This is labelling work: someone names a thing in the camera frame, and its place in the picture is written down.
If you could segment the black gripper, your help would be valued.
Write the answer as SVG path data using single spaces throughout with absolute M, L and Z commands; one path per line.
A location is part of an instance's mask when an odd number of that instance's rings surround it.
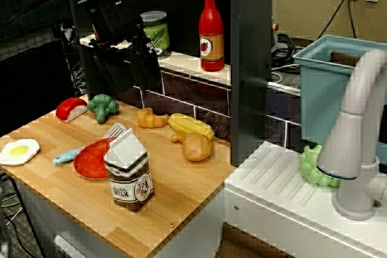
M 122 94 L 129 89 L 129 69 L 133 84 L 141 89 L 158 89 L 161 71 L 153 44 L 144 32 L 144 25 L 135 0 L 80 0 L 98 40 L 93 61 L 98 80 L 93 84 L 98 93 Z M 124 62 L 128 56 L 129 68 Z

